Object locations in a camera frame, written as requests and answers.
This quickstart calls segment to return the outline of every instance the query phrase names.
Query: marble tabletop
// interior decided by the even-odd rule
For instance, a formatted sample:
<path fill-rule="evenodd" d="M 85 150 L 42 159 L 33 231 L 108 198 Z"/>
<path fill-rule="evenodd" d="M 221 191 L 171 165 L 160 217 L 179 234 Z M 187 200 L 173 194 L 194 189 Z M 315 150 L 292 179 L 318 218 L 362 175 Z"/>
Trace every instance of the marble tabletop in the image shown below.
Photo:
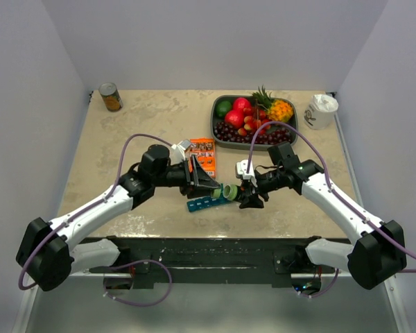
<path fill-rule="evenodd" d="M 113 182 L 124 141 L 133 133 L 157 135 L 171 143 L 182 139 L 210 137 L 210 115 L 221 95 L 247 95 L 244 90 L 121 90 L 124 106 L 108 112 L 99 93 L 91 102 L 59 214 L 66 214 L 102 194 Z M 299 117 L 299 130 L 324 156 L 331 179 L 352 198 L 354 190 L 335 124 L 311 130 L 302 115 L 317 91 L 273 91 L 274 97 L 291 101 Z M 135 138 L 129 145 L 123 172 L 140 161 L 154 141 Z M 313 159 L 314 152 L 299 138 L 293 146 L 300 160 Z M 234 165 L 247 151 L 216 147 L 217 181 L 238 183 Z M 254 165 L 271 165 L 267 152 L 255 152 Z M 155 195 L 136 208 L 108 222 L 92 236 L 105 237 L 290 237 L 312 235 L 344 237 L 338 226 L 318 207 L 293 190 L 270 193 L 262 210 L 240 210 L 231 203 L 189 213 L 187 199 L 176 188 L 157 188 Z"/>

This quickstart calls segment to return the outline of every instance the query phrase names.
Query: gray floor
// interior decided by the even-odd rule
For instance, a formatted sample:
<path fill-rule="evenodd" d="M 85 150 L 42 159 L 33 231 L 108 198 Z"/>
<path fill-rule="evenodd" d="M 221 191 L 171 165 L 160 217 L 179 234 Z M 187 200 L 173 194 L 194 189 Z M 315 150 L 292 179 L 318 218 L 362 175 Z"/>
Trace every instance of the gray floor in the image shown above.
<path fill-rule="evenodd" d="M 148 301 L 165 290 L 157 284 L 121 296 Z M 313 300 L 289 289 L 231 284 L 175 284 L 163 303 L 149 308 L 102 295 L 102 278 L 89 276 L 39 291 L 27 332 L 397 332 L 385 287 L 366 291 L 350 277 Z"/>

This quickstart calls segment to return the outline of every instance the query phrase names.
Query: gray wall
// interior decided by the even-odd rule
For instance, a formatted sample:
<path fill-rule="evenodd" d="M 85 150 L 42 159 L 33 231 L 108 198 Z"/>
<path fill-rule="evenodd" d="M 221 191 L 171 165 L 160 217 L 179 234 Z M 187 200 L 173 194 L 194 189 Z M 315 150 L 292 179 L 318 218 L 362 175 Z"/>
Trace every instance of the gray wall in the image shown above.
<path fill-rule="evenodd" d="M 29 221 L 57 212 L 86 105 L 40 0 L 0 0 L 0 332 L 22 297 L 19 242 Z"/>
<path fill-rule="evenodd" d="M 365 206 L 400 222 L 416 252 L 416 0 L 389 0 L 338 97 Z M 416 275 L 398 282 L 416 332 Z"/>
<path fill-rule="evenodd" d="M 338 89 L 387 0 L 43 0 L 89 88 Z"/>

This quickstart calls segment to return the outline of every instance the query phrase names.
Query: can lid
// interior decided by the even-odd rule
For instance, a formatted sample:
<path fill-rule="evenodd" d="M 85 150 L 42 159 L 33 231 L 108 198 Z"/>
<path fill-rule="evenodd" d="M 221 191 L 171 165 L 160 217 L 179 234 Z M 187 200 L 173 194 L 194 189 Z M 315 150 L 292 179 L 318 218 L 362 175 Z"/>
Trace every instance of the can lid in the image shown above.
<path fill-rule="evenodd" d="M 114 83 L 108 82 L 103 83 L 99 88 L 98 92 L 100 92 L 101 95 L 107 96 L 115 93 L 117 90 L 116 85 Z"/>

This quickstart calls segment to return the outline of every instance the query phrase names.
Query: can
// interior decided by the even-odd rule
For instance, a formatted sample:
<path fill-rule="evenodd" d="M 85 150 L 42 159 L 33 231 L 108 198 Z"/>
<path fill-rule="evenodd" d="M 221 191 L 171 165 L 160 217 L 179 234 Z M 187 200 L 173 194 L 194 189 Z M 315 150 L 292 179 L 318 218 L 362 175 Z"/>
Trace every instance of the can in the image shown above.
<path fill-rule="evenodd" d="M 100 92 L 103 102 L 109 111 L 116 112 L 123 107 L 123 102 L 114 83 L 103 83 L 98 88 L 98 92 Z"/>

